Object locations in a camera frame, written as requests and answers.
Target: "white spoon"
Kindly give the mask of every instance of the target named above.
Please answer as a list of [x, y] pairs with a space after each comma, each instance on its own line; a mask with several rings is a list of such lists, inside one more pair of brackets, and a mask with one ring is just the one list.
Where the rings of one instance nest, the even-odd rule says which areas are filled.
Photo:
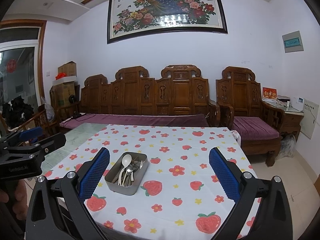
[[118, 179], [118, 185], [121, 186], [121, 176], [122, 176], [122, 172], [124, 172], [124, 170], [129, 166], [130, 162], [132, 161], [132, 157], [130, 154], [126, 154], [125, 156], [123, 156], [122, 158], [122, 165], [124, 166], [124, 168], [121, 170], [120, 174], [119, 174], [119, 179]]

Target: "framed painting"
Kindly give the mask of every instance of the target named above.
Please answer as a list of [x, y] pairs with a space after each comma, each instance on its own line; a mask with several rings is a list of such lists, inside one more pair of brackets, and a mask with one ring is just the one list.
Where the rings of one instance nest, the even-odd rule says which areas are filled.
[[109, 0], [108, 43], [178, 31], [228, 33], [221, 0]]

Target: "gray plastic container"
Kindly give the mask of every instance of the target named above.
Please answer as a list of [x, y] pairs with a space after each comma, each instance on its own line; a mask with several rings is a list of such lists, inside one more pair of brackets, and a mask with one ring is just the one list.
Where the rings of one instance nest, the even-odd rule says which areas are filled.
[[[133, 160], [137, 157], [137, 159], [135, 161], [138, 161], [138, 162], [145, 161], [142, 168], [141, 169], [139, 168], [134, 173], [134, 182], [132, 183], [131, 186], [128, 186], [128, 187], [119, 186], [117, 183], [116, 184], [111, 183], [112, 180], [114, 179], [114, 177], [117, 175], [119, 169], [121, 168], [122, 158], [126, 154], [130, 154]], [[148, 166], [149, 166], [149, 162], [148, 162], [147, 155], [145, 155], [143, 153], [125, 152], [120, 156], [120, 158], [117, 160], [115, 165], [113, 165], [113, 167], [110, 169], [108, 174], [104, 177], [104, 179], [105, 179], [109, 189], [111, 189], [112, 191], [118, 192], [120, 194], [131, 196], [137, 192], [138, 187], [140, 186], [140, 183], [142, 181], [144, 174], [147, 171]]]

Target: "sofa cushion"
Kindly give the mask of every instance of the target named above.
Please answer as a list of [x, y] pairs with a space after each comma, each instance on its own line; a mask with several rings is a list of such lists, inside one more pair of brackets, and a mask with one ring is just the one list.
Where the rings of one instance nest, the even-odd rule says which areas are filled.
[[271, 140], [279, 137], [278, 131], [259, 117], [235, 116], [232, 130], [236, 130], [244, 141]]

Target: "strawberry print tablecloth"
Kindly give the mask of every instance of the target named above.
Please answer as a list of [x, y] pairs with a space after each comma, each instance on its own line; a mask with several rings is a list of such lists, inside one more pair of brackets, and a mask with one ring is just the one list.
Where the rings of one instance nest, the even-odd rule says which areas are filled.
[[[213, 147], [241, 171], [256, 176], [227, 128], [111, 124], [70, 153], [46, 177], [61, 178], [68, 171], [77, 171], [101, 147], [110, 152], [105, 174], [127, 151], [146, 154], [150, 164], [134, 195], [111, 191], [102, 177], [85, 205], [97, 223], [146, 239], [208, 240], [217, 232], [234, 201], [227, 198], [209, 164]], [[239, 237], [248, 234], [258, 207], [256, 199]]]

